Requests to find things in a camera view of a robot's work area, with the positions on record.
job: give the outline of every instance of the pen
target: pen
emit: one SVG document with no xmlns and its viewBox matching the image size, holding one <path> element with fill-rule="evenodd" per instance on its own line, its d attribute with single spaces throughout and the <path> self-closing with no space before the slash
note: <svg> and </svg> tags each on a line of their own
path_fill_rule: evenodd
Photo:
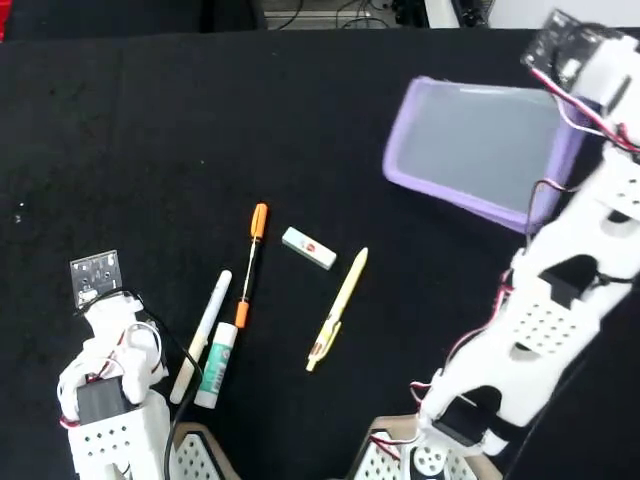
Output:
<svg viewBox="0 0 640 480">
<path fill-rule="evenodd" d="M 256 209 L 253 212 L 251 218 L 251 250 L 249 251 L 249 265 L 247 266 L 247 275 L 244 279 L 244 285 L 242 286 L 242 296 L 238 302 L 238 309 L 236 310 L 236 327 L 244 328 L 247 322 L 247 314 L 249 313 L 249 300 L 253 292 L 253 285 L 255 282 L 255 270 L 256 260 L 258 258 L 258 252 L 260 250 L 260 244 L 262 243 L 262 236 L 264 235 L 264 226 L 267 222 L 267 205 L 259 203 L 256 205 Z"/>
<path fill-rule="evenodd" d="M 189 345 L 189 355 L 191 355 L 196 362 L 200 359 L 202 350 L 207 344 L 207 339 L 209 338 L 213 324 L 216 321 L 218 312 L 220 311 L 220 306 L 222 305 L 222 300 L 229 288 L 229 283 L 231 283 L 231 272 L 229 270 L 223 270 L 220 273 L 220 277 L 218 277 L 218 281 L 216 282 L 213 292 L 211 293 L 211 298 L 209 299 L 207 308 L 205 308 L 204 313 L 202 314 L 202 319 L 200 320 L 198 329 L 193 336 L 193 340 L 191 340 L 191 345 Z M 178 404 L 182 401 L 182 397 L 184 397 L 187 386 L 193 376 L 193 370 L 193 365 L 187 358 L 185 358 L 182 362 L 180 372 L 176 377 L 176 383 L 173 385 L 173 390 L 171 390 L 171 395 L 169 396 L 171 403 Z"/>
<path fill-rule="evenodd" d="M 340 330 L 340 326 L 342 325 L 340 317 L 342 316 L 344 308 L 347 306 L 347 302 L 351 297 L 351 293 L 353 292 L 356 283 L 358 283 L 358 278 L 360 278 L 362 269 L 367 263 L 368 254 L 369 249 L 363 248 L 360 250 L 360 253 L 356 255 L 353 265 L 351 265 L 351 270 L 349 270 L 347 277 L 344 279 L 342 287 L 340 287 L 340 291 L 333 302 L 333 306 L 331 307 L 331 310 L 329 310 L 329 315 L 322 325 L 322 329 L 318 334 L 316 342 L 313 344 L 311 353 L 309 353 L 309 356 L 307 357 L 307 372 L 313 372 L 316 363 L 322 360 L 331 349 L 331 345 L 333 345 L 333 341 L 335 340 L 336 335 Z"/>
</svg>

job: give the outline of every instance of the cable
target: cable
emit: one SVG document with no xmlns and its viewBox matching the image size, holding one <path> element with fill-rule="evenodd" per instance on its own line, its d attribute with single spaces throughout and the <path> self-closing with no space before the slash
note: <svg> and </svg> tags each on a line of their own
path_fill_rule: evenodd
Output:
<svg viewBox="0 0 640 480">
<path fill-rule="evenodd" d="M 529 206 L 527 207 L 527 220 L 524 224 L 524 236 L 526 239 L 526 249 L 529 249 L 529 246 L 531 245 L 531 233 L 530 233 L 530 228 L 531 228 L 531 212 L 533 210 L 533 202 L 536 198 L 536 194 L 538 193 L 538 188 L 540 187 L 540 185 L 548 185 L 551 188 L 553 188 L 554 190 L 561 192 L 561 193 L 575 193 L 578 190 L 580 190 L 580 188 L 582 187 L 582 184 L 576 185 L 575 187 L 571 187 L 571 188 L 566 188 L 563 187 L 562 185 L 560 185 L 558 182 L 556 182 L 555 180 L 552 180 L 550 178 L 543 178 L 541 180 L 538 180 L 536 183 L 533 184 L 533 188 L 531 189 L 531 196 L 529 197 Z"/>
<path fill-rule="evenodd" d="M 336 10 L 336 28 L 340 28 L 339 25 L 338 25 L 338 18 L 340 16 L 340 12 L 342 10 L 344 10 L 345 8 L 347 8 L 349 5 L 353 5 L 354 3 L 359 2 L 359 1 L 360 0 L 349 0 L 348 2 L 344 3 L 341 7 L 339 7 Z"/>
<path fill-rule="evenodd" d="M 462 348 L 464 346 L 464 344 L 468 343 L 476 335 L 478 335 L 478 334 L 482 333 L 483 331 L 485 331 L 487 329 L 487 327 L 489 325 L 491 325 L 491 322 L 493 322 L 495 320 L 495 318 L 498 315 L 498 312 L 500 311 L 500 307 L 502 306 L 506 296 L 513 291 L 513 288 L 510 287 L 509 285 L 506 285 L 506 283 L 505 283 L 506 279 L 508 277 L 508 274 L 510 272 L 511 272 L 511 270 L 507 270 L 502 275 L 500 275 L 500 285 L 498 286 L 498 291 L 496 292 L 496 297 L 493 300 L 493 310 L 491 312 L 491 316 L 489 317 L 489 320 L 487 321 L 487 323 L 485 323 L 481 327 L 474 328 L 473 330 L 468 331 L 467 333 L 462 335 L 456 341 L 456 343 L 454 343 L 453 347 L 451 347 L 451 350 L 449 351 L 449 354 L 447 355 L 447 358 L 446 358 L 446 360 L 444 362 L 445 368 L 446 368 L 447 365 L 449 365 L 449 362 L 451 362 L 451 359 L 454 357 L 456 352 L 458 350 L 460 350 L 460 348 Z"/>
<path fill-rule="evenodd" d="M 553 80 L 551 80 L 551 78 L 549 78 L 548 75 L 542 73 L 540 70 L 538 70 L 536 68 L 532 68 L 531 69 L 531 73 L 538 80 L 540 80 L 544 84 L 544 86 L 547 87 L 547 89 L 550 90 L 553 94 L 559 96 L 560 98 L 565 100 L 570 105 L 573 105 L 578 110 L 580 110 L 584 115 L 586 115 L 590 120 L 592 120 L 598 126 L 600 131 L 602 133 L 604 133 L 604 135 L 611 142 L 613 142 L 615 145 L 617 145 L 619 148 L 621 148 L 621 149 L 623 149 L 623 150 L 625 150 L 627 152 L 630 152 L 630 153 L 640 153 L 640 148 L 639 147 L 635 147 L 633 144 L 628 142 L 624 138 L 624 136 L 619 135 L 616 132 L 614 132 L 613 130 L 611 130 L 606 125 L 605 120 L 602 118 L 601 115 L 596 113 L 591 107 L 589 107 L 583 101 L 578 100 L 577 98 L 573 97 L 572 95 L 570 95 L 567 92 L 565 92 L 564 90 L 562 90 L 562 88 L 560 88 Z M 624 124 L 618 125 L 618 128 L 620 128 L 621 126 L 623 128 L 626 128 L 624 126 Z"/>
<path fill-rule="evenodd" d="M 353 20 L 349 20 L 347 23 L 345 23 L 340 28 L 348 28 L 349 25 L 352 25 L 352 24 L 355 24 L 355 23 L 358 23 L 358 22 L 369 22 L 369 21 L 381 23 L 381 24 L 384 25 L 385 28 L 391 28 L 387 22 L 385 22 L 381 18 L 376 18 L 376 17 L 354 18 Z"/>
<path fill-rule="evenodd" d="M 594 128 L 588 128 L 588 127 L 584 127 L 582 125 L 578 125 L 573 120 L 571 120 L 569 118 L 569 116 L 567 115 L 567 112 L 564 109 L 564 100 L 562 100 L 557 95 L 551 95 L 551 96 L 556 101 L 556 105 L 558 106 L 558 111 L 560 112 L 560 116 L 562 117 L 562 120 L 564 120 L 565 123 L 568 124 L 571 128 L 573 128 L 575 130 L 580 130 L 581 132 L 589 133 L 591 135 L 597 135 L 599 137 L 604 137 L 604 134 L 600 130 L 596 130 Z"/>
<path fill-rule="evenodd" d="M 373 8 L 374 10 L 377 10 L 378 12 L 385 12 L 387 10 L 388 5 L 386 3 L 382 4 L 382 7 L 378 7 L 377 5 L 375 5 L 373 3 L 373 0 L 368 0 L 367 1 L 367 5 L 369 5 L 371 8 Z"/>
<path fill-rule="evenodd" d="M 144 323 L 144 322 L 134 322 L 131 325 L 129 325 L 127 328 L 124 329 L 123 332 L 123 336 L 121 338 L 124 338 L 124 334 L 126 332 L 128 332 L 129 330 L 131 330 L 133 327 L 142 327 L 142 328 L 146 328 L 147 330 L 149 330 L 153 336 L 156 339 L 156 344 L 158 346 L 158 355 L 157 355 L 157 359 L 154 362 L 154 367 L 151 369 L 151 373 L 155 372 L 156 369 L 158 368 L 158 366 L 160 366 L 160 363 L 162 362 L 162 338 L 160 338 L 160 332 L 158 332 L 158 330 L 156 330 L 155 328 L 153 328 L 151 325 L 149 325 L 148 323 Z"/>
<path fill-rule="evenodd" d="M 422 389 L 422 390 L 426 390 L 427 388 L 429 388 L 431 386 L 430 383 L 422 383 L 422 382 L 411 382 L 409 384 L 409 393 L 411 393 L 411 396 L 413 397 L 413 399 L 416 401 L 416 403 L 418 404 L 418 406 L 420 406 L 420 404 L 422 404 L 422 400 L 423 398 L 420 398 L 418 396 L 418 394 L 416 393 L 416 388 L 418 389 Z"/>
<path fill-rule="evenodd" d="M 167 437 L 167 443 L 166 443 L 165 448 L 164 448 L 164 459 L 163 459 L 164 479 L 165 480 L 171 480 L 171 472 L 170 472 L 169 466 L 170 466 L 170 459 L 171 459 L 171 447 L 173 446 L 173 439 L 176 436 L 176 429 L 178 428 L 178 424 L 180 423 L 180 419 L 184 416 L 184 412 L 189 407 L 191 402 L 193 402 L 193 399 L 195 398 L 196 394 L 198 393 L 198 387 L 200 385 L 200 382 L 202 381 L 202 369 L 200 368 L 200 365 L 198 365 L 198 362 L 196 362 L 193 359 L 193 357 L 191 356 L 189 351 L 176 339 L 176 337 L 173 336 L 173 334 L 171 333 L 171 331 L 169 330 L 167 325 L 162 320 L 160 320 L 160 318 L 158 316 L 154 315 L 148 309 L 145 308 L 144 311 L 146 312 L 147 315 L 149 315 L 149 317 L 153 321 L 155 321 L 158 325 L 162 326 L 164 332 L 167 334 L 167 336 L 169 337 L 171 342 L 179 350 L 182 351 L 182 353 L 185 355 L 187 360 L 189 360 L 191 365 L 193 365 L 193 368 L 197 373 L 195 379 L 192 378 L 191 382 L 189 382 L 189 386 L 187 387 L 187 392 L 186 392 L 184 398 L 182 399 L 182 402 L 180 402 L 180 405 L 178 406 L 178 410 L 176 410 L 176 414 L 173 417 L 173 422 L 171 422 L 171 428 L 169 429 L 169 436 Z"/>
<path fill-rule="evenodd" d="M 160 317 L 158 317 L 153 312 L 151 312 L 147 307 L 145 307 L 144 302 L 142 301 L 142 297 L 140 297 L 138 293 L 136 293 L 131 289 L 128 289 L 125 287 L 118 287 L 118 288 L 114 288 L 113 290 L 109 290 L 108 292 L 98 295 L 93 300 L 90 300 L 89 302 L 87 302 L 85 305 L 82 306 L 81 309 L 78 309 L 78 313 L 79 312 L 86 313 L 86 311 L 89 308 L 91 308 L 100 300 L 110 298 L 119 293 L 122 293 L 123 295 L 129 295 L 135 298 L 136 300 L 138 300 L 142 304 L 142 311 L 145 312 L 151 320 L 153 320 L 154 322 L 156 322 L 156 324 L 162 327 L 162 329 L 164 330 L 164 333 L 167 335 L 167 337 L 169 337 L 169 340 L 171 340 L 171 342 L 178 348 L 178 350 L 180 350 L 184 354 L 184 356 L 187 358 L 187 360 L 189 360 L 191 365 L 193 365 L 194 370 L 196 371 L 195 378 L 191 379 L 191 382 L 187 387 L 187 393 L 182 399 L 182 402 L 180 402 L 180 405 L 178 406 L 178 410 L 176 410 L 176 414 L 173 417 L 173 422 L 171 422 L 171 427 L 169 429 L 169 435 L 167 436 L 167 443 L 165 445 L 165 450 L 164 450 L 163 472 L 164 472 L 164 479 L 171 480 L 171 472 L 169 467 L 170 467 L 171 447 L 173 446 L 173 439 L 176 435 L 176 429 L 178 427 L 178 423 L 180 422 L 180 419 L 184 416 L 184 412 L 186 411 L 189 404 L 191 404 L 196 394 L 198 393 L 198 386 L 202 381 L 202 369 L 200 368 L 200 365 L 198 365 L 198 362 L 196 362 L 193 359 L 189 351 L 171 333 L 171 330 L 169 330 L 166 323 L 164 323 L 160 319 Z"/>
<path fill-rule="evenodd" d="M 371 440 L 376 445 L 376 447 L 378 447 L 384 453 L 389 455 L 391 458 L 393 458 L 394 460 L 396 460 L 398 462 L 400 461 L 400 455 L 398 455 L 396 452 L 394 452 L 389 447 L 387 447 L 382 442 L 380 442 L 377 437 L 374 437 L 373 435 L 370 435 L 369 436 L 369 440 Z"/>
<path fill-rule="evenodd" d="M 529 444 L 529 441 L 533 437 L 534 432 L 537 430 L 538 426 L 542 422 L 542 419 L 543 419 L 544 415 L 547 413 L 547 410 L 549 410 L 549 408 L 551 408 L 551 406 L 558 399 L 558 397 L 560 397 L 560 395 L 562 395 L 562 392 L 564 392 L 567 389 L 567 387 L 574 380 L 574 378 L 576 378 L 578 376 L 578 374 L 580 372 L 582 372 L 582 370 L 584 370 L 584 367 L 585 367 L 586 364 L 587 364 L 587 360 L 586 360 L 586 357 L 585 357 L 578 364 L 578 366 L 573 370 L 573 372 L 571 372 L 571 375 L 569 375 L 569 378 L 567 378 L 567 380 L 565 380 L 565 382 L 560 387 L 556 388 L 556 390 L 551 394 L 551 397 L 549 398 L 549 401 L 542 408 L 542 410 L 540 410 L 540 413 L 538 413 L 538 415 L 536 416 L 535 420 L 533 421 L 533 423 L 531 425 L 531 428 L 527 432 L 527 435 L 524 437 L 524 440 L 522 441 L 522 443 L 520 444 L 520 447 L 516 451 L 516 453 L 515 453 L 515 455 L 513 457 L 513 460 L 511 461 L 511 464 L 509 465 L 509 468 L 506 470 L 506 473 L 502 477 L 502 480 L 511 480 L 511 478 L 513 476 L 513 472 L 515 471 L 515 467 L 518 464 L 518 462 L 520 461 L 520 458 L 522 457 L 522 453 L 524 452 L 524 449 L 527 447 L 527 445 Z"/>
<path fill-rule="evenodd" d="M 298 18 L 298 15 L 300 15 L 300 12 L 302 11 L 303 8 L 304 8 L 304 0 L 299 0 L 298 1 L 298 8 L 296 9 L 296 12 L 293 14 L 293 16 L 289 20 L 287 20 L 285 23 L 280 25 L 277 28 L 277 30 L 284 30 L 289 25 L 291 25 L 295 21 L 295 19 Z"/>
</svg>

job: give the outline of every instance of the eraser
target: eraser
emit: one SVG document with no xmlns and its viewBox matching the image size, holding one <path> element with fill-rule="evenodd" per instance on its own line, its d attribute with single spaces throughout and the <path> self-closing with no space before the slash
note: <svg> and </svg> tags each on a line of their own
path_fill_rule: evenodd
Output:
<svg viewBox="0 0 640 480">
<path fill-rule="evenodd" d="M 312 262 L 317 263 L 325 270 L 329 270 L 336 260 L 334 252 L 293 227 L 287 228 L 287 231 L 284 232 L 282 243 L 304 255 Z"/>
</svg>

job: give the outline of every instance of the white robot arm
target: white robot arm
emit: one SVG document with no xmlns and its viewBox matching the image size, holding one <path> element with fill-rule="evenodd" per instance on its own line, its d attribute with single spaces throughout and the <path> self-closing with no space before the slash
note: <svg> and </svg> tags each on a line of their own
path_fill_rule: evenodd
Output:
<svg viewBox="0 0 640 480">
<path fill-rule="evenodd" d="M 620 32 L 556 11 L 525 53 L 532 73 L 608 141 L 558 218 L 516 253 L 494 318 L 433 376 L 419 411 L 427 442 L 464 455 L 500 453 L 631 291 L 640 271 L 637 47 Z M 469 398 L 478 389 L 493 399 Z"/>
<path fill-rule="evenodd" d="M 121 291 L 115 251 L 71 262 L 76 306 L 94 333 L 60 375 L 60 424 L 81 479 L 162 480 L 170 433 L 164 398 L 150 390 L 168 373 L 153 322 Z M 182 478 L 171 459 L 172 478 Z"/>
</svg>

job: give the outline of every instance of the table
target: table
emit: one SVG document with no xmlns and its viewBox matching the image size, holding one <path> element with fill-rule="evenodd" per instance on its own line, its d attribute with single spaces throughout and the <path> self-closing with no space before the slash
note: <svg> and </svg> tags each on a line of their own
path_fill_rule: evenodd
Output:
<svg viewBox="0 0 640 480">
<path fill-rule="evenodd" d="M 2 477 L 72 473 L 54 391 L 90 330 L 71 316 L 68 261 L 118 249 L 125 283 L 186 343 L 223 267 L 238 295 L 259 200 L 271 217 L 251 318 L 218 408 L 194 407 L 187 420 L 210 427 L 244 479 L 344 474 L 373 418 L 411 413 L 408 382 L 428 380 L 454 340 L 486 319 L 522 243 L 383 178 L 404 91 L 421 74 L 533 86 L 519 64 L 530 36 L 256 32 L 3 45 Z M 594 156 L 591 144 L 583 158 Z M 330 272 L 280 245 L 289 225 L 338 253 Z M 307 352 L 365 245 L 341 334 L 309 376 Z M 515 478 L 631 478 L 637 311 L 631 298 L 605 322 Z M 179 354 L 168 359 L 175 374 Z"/>
</svg>

